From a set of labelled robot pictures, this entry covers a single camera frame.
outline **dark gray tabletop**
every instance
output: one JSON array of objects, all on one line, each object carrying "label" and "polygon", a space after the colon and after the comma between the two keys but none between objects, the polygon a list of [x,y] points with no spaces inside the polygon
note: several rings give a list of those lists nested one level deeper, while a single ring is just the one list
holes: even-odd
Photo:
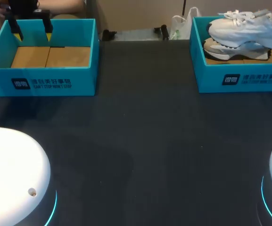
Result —
[{"label": "dark gray tabletop", "polygon": [[199,94],[187,41],[101,43],[94,97],[0,98],[46,151],[61,226],[258,226],[272,93]]}]

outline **white sneaker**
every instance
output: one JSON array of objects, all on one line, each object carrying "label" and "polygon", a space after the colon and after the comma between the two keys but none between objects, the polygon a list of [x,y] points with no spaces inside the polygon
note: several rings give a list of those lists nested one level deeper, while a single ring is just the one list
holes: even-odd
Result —
[{"label": "white sneaker", "polygon": [[207,30],[217,42],[239,47],[249,41],[272,48],[272,13],[269,10],[252,12],[227,12],[225,18],[212,21]]},{"label": "white sneaker", "polygon": [[269,49],[256,42],[246,42],[237,48],[223,46],[212,38],[206,39],[204,50],[220,60],[229,60],[236,55],[243,55],[255,60],[269,59]]}]

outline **open box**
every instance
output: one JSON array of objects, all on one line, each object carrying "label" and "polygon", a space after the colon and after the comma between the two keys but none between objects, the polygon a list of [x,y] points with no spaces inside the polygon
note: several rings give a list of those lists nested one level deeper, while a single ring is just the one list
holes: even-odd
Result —
[{"label": "open box", "polygon": [[190,34],[190,54],[200,93],[272,91],[272,63],[206,63],[202,42],[210,38],[207,25],[220,16],[195,17]]},{"label": "open box", "polygon": [[[11,33],[8,21],[0,31],[0,97],[95,95],[99,38],[94,19],[52,19],[50,42],[42,20],[17,22],[22,42]],[[88,66],[11,68],[19,47],[87,47]]]}]

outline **cardboard box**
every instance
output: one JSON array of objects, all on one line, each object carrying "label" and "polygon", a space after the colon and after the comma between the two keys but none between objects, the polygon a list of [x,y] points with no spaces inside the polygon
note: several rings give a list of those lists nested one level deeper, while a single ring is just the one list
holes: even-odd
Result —
[{"label": "cardboard box", "polygon": [[[0,97],[13,96],[93,96],[99,60],[99,39],[94,19],[52,19],[53,33],[47,40],[42,20],[18,20],[24,39],[18,41],[11,33],[6,20],[0,31]],[[86,60],[76,60],[74,65],[62,67],[43,66],[42,60],[32,59],[37,51],[24,53],[28,57],[22,62],[15,59],[17,53],[26,48],[19,47],[86,47]],[[76,54],[74,48],[64,48]]]},{"label": "cardboard box", "polygon": [[202,41],[210,38],[206,27],[220,16],[195,17],[190,34],[190,54],[200,93],[272,91],[272,62],[243,60],[237,64],[208,64]]},{"label": "cardboard box", "polygon": [[46,67],[87,67],[90,47],[51,48]]},{"label": "cardboard box", "polygon": [[50,47],[18,47],[11,68],[46,67]]}]

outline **white shoe upper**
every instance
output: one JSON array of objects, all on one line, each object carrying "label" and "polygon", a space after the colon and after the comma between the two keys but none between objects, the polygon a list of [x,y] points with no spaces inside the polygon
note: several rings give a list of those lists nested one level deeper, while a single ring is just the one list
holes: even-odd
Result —
[{"label": "white shoe upper", "polygon": [[225,18],[212,21],[210,36],[217,42],[238,47],[248,41],[255,41],[272,48],[272,13],[269,10],[252,12],[227,12]]}]

